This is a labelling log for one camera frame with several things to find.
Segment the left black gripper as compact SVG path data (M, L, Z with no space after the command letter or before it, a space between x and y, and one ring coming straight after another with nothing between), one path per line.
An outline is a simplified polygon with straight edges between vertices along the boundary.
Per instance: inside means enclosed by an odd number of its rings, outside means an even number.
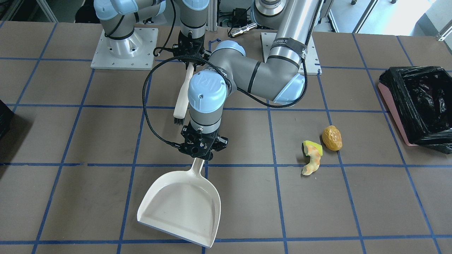
M219 136L218 131L203 133L199 129L195 130L191 124L183 126L181 135L184 143L178 145L178 150L192 158L212 160L212 151L221 151L228 145L228 138Z

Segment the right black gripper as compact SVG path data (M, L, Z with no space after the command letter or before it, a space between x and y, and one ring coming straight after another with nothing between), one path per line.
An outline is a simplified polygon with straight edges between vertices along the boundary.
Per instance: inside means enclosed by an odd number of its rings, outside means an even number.
M195 56L206 61L209 60L211 51L204 48L205 37L191 38L178 37L178 43L172 47L172 53L176 56Z

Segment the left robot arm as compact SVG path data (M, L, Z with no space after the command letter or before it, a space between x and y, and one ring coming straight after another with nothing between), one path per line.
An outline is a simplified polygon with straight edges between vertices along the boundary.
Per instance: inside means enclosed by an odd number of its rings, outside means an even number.
M181 153L210 160L211 151L227 146L220 137L224 103L235 91L259 101L275 103L276 108L290 107L304 96L307 78L299 74L305 66L307 45L315 27L320 0L255 0L250 11L254 22L276 29L267 60L246 56L237 42L225 40L213 50L202 71L188 82L187 101L190 121L182 129Z

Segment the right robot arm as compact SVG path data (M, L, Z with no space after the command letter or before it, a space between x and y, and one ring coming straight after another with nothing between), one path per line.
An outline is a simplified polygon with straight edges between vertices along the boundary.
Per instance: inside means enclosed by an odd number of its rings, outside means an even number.
M93 69L150 70L159 50L182 56L186 64L204 65L210 52L204 48L208 0L181 0L180 32L171 48L157 47L158 29L135 24L161 15L165 0L95 0L103 33L92 59Z

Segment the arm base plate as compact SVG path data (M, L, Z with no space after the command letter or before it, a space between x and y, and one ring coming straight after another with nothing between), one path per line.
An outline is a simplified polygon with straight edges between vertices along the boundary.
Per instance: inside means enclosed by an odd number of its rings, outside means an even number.
M158 33L157 28L135 28L129 38L113 40L102 32L90 67L149 71L154 63Z
M269 56L282 56L284 58L291 59L292 61L298 63L300 61L300 56L294 51L288 48L274 47L272 48L273 41L276 38L276 33L262 32L261 33L261 44L262 44L262 55L264 62L267 62ZM307 56L305 58L305 64L307 67L308 75L322 74L321 64L318 60L317 51L314 44L314 38L311 36L309 43L307 45Z

